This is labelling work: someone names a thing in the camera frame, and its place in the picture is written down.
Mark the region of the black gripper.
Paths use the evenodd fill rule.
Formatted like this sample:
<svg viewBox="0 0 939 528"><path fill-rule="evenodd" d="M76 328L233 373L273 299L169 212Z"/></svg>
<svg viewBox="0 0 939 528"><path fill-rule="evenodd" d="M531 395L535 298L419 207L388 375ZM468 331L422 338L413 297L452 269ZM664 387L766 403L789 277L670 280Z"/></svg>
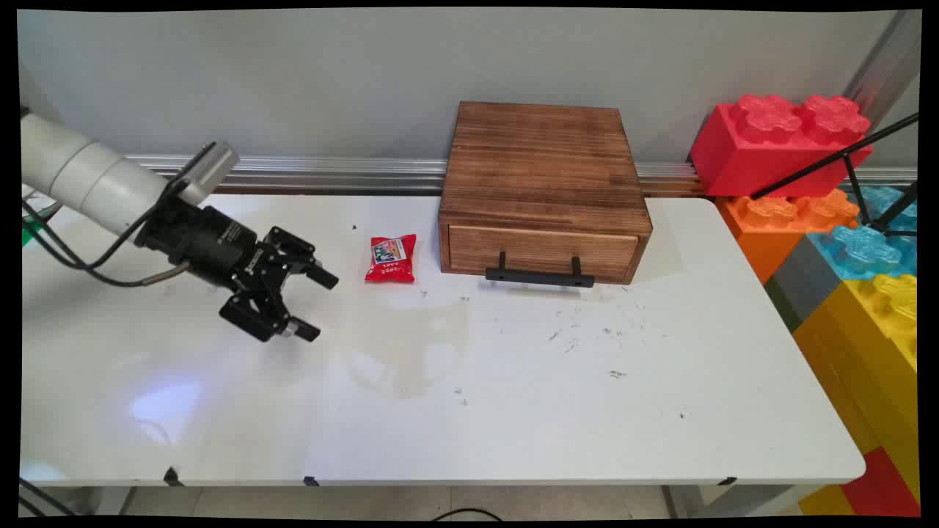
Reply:
<svg viewBox="0 0 939 528"><path fill-rule="evenodd" d="M339 278L326 271L315 256L315 245L281 227L272 227L264 243L275 249L274 262L289 274L305 275L332 290ZM167 198L140 228L134 244L165 254L168 261L232 295L220 317L262 343L272 337L295 337L309 343L321 330L292 315L284 302L284 283L267 290L246 268L257 253L264 254L258 234L217 208L199 208L178 197Z"/></svg>

